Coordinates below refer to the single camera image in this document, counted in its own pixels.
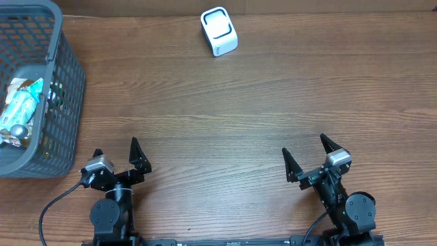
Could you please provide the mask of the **mint green snack packet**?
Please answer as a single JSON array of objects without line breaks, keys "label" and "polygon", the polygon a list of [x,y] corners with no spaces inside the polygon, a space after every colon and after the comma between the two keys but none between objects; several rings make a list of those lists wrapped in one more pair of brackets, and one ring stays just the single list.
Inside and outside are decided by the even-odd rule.
[{"label": "mint green snack packet", "polygon": [[15,124],[26,125],[40,102],[39,94],[42,92],[43,85],[44,79],[39,78],[28,87],[18,91],[1,117],[1,127],[10,131]]}]

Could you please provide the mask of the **yellow drink bottle silver cap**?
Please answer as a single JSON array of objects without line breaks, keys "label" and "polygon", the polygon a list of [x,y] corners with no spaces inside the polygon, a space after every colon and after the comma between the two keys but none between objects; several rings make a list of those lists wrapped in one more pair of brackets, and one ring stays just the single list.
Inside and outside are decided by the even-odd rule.
[{"label": "yellow drink bottle silver cap", "polygon": [[21,124],[15,124],[10,129],[11,135],[17,139],[27,139],[29,137],[29,129]]}]

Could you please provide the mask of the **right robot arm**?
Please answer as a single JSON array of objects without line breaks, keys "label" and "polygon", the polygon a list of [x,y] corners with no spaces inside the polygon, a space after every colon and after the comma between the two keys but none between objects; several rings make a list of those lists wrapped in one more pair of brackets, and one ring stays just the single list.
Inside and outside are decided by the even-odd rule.
[{"label": "right robot arm", "polygon": [[320,141],[325,162],[310,172],[304,172],[290,151],[282,149],[287,181],[297,182],[302,190],[313,188],[325,208],[304,236],[290,241],[301,245],[383,245],[383,238],[371,233],[376,228],[375,198],[362,191],[347,194],[341,183],[350,170],[352,155],[325,134]]}]

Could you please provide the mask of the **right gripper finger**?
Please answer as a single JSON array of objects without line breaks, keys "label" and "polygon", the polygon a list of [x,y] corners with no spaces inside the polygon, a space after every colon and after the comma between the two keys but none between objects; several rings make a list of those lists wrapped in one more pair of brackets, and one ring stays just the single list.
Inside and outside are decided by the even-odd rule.
[{"label": "right gripper finger", "polygon": [[336,150],[342,149],[340,145],[335,143],[333,140],[331,140],[327,135],[322,133],[320,135],[320,140],[322,142],[322,145],[324,146],[325,152],[327,154],[330,154],[331,152],[334,152]]},{"label": "right gripper finger", "polygon": [[299,176],[303,174],[303,170],[286,148],[282,148],[282,153],[285,161],[287,181],[298,182]]}]

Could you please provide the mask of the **brown nut pouch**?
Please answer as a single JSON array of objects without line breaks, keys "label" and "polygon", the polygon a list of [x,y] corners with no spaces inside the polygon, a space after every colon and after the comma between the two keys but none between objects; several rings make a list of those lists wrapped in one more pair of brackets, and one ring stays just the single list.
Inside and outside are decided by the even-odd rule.
[{"label": "brown nut pouch", "polygon": [[[12,102],[12,99],[14,95],[23,89],[24,87],[28,87],[33,83],[32,80],[29,79],[22,79],[22,78],[14,78],[11,83],[8,85],[8,94],[4,100],[4,108],[1,110],[1,117],[3,117],[4,111],[8,108],[10,103]],[[18,138],[12,136],[10,132],[4,128],[1,127],[1,143],[2,144],[10,144],[14,147],[21,147],[21,142]]]}]

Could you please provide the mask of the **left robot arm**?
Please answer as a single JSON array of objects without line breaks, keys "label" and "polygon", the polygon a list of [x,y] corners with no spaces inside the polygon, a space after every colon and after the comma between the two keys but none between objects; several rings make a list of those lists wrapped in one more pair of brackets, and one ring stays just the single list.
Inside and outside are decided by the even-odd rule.
[{"label": "left robot arm", "polygon": [[104,198],[91,208],[90,221],[94,226],[92,245],[143,245],[135,231],[132,187],[145,181],[152,171],[136,137],[130,144],[129,163],[134,167],[116,174],[115,166],[97,149],[87,165],[81,169],[81,184],[104,192]]}]

